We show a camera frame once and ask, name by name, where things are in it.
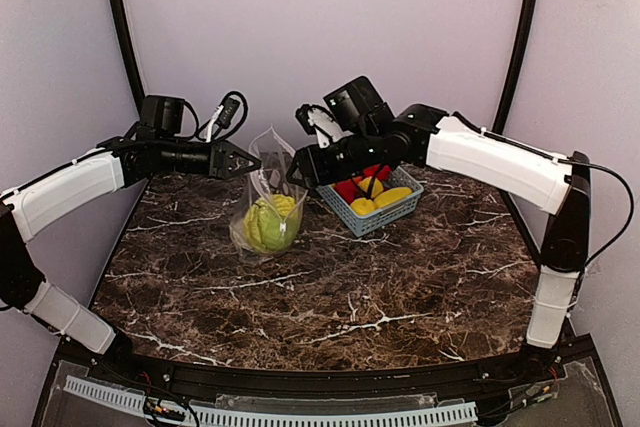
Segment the napa cabbage toy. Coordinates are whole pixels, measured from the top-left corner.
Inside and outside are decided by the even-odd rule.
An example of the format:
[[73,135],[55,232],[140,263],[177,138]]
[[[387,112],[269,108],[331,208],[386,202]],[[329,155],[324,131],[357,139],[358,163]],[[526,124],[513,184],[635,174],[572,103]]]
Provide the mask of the napa cabbage toy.
[[255,250],[260,253],[275,253],[271,251],[267,251],[266,248],[261,244],[260,234],[258,233],[258,222],[257,222],[257,214],[260,209],[270,208],[279,214],[282,218],[285,217],[294,217],[297,225],[296,230],[298,229],[298,221],[297,217],[294,214],[294,207],[296,206],[296,202],[293,197],[286,196],[283,194],[275,194],[270,198],[270,201],[265,198],[257,199],[249,208],[243,219],[243,230],[247,243]]

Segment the clear zip top bag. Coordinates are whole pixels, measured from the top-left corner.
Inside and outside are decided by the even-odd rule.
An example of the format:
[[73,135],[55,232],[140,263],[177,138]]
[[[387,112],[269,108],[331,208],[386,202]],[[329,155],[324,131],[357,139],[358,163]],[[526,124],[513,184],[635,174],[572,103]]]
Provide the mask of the clear zip top bag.
[[261,161],[261,167],[246,175],[229,232],[240,261],[259,264],[293,245],[307,191],[287,181],[295,149],[274,128],[254,138],[249,153]]

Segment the yellow bell pepper toy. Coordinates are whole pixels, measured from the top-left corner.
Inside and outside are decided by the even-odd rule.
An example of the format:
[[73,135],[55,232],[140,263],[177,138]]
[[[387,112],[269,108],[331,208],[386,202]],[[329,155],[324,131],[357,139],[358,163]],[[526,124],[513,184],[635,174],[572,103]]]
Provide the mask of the yellow bell pepper toy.
[[379,179],[369,176],[358,182],[358,189],[365,198],[373,200],[384,192],[384,185]]

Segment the green pepper toy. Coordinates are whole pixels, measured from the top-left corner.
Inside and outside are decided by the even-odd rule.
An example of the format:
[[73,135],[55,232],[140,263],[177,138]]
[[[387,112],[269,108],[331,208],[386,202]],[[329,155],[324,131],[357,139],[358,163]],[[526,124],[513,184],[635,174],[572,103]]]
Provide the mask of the green pepper toy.
[[272,209],[264,208],[258,211],[257,222],[261,244],[267,251],[282,251],[293,243],[297,233],[294,217],[282,218]]

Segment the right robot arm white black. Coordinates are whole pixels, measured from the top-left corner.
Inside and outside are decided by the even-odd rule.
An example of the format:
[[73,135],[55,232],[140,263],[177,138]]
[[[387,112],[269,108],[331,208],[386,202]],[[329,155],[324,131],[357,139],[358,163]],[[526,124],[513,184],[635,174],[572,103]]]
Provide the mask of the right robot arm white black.
[[519,197],[548,214],[540,274],[525,341],[552,348],[576,303],[589,251],[591,173],[629,183],[614,170],[574,152],[547,152],[473,125],[458,112],[414,103],[394,114],[372,82],[360,76],[303,104],[295,118],[315,143],[298,149],[287,172],[305,189],[337,183],[373,165],[401,163],[452,172]]

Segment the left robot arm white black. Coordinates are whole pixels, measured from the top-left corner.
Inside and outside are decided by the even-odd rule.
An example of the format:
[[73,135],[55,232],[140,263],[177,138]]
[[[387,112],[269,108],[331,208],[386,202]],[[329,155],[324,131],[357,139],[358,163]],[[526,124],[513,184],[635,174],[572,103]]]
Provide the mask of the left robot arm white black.
[[181,133],[182,98],[148,95],[140,118],[123,136],[1,195],[1,308],[16,309],[100,356],[126,355],[126,334],[51,283],[34,264],[28,243],[79,207],[161,172],[227,180],[260,168],[260,160],[229,142],[249,105],[238,91],[227,93],[209,121]]

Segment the yellow lemon toy front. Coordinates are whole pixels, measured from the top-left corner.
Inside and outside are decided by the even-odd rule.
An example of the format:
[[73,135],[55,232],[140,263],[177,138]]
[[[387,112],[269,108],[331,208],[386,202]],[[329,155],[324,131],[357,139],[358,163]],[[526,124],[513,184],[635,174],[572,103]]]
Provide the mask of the yellow lemon toy front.
[[366,216],[377,210],[375,202],[364,197],[355,199],[350,204],[350,208],[358,216]]

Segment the light blue plastic basket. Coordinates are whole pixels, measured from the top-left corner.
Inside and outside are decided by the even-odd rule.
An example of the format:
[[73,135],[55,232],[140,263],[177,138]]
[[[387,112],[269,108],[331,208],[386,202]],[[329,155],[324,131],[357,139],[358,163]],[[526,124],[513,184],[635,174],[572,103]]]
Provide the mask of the light blue plastic basket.
[[334,190],[333,185],[317,188],[320,197],[329,205],[333,212],[343,221],[356,237],[373,232],[399,218],[412,213],[424,191],[422,185],[401,167],[392,170],[386,182],[382,182],[384,191],[394,187],[409,187],[413,193],[405,199],[383,209],[377,209],[366,216],[356,215]]

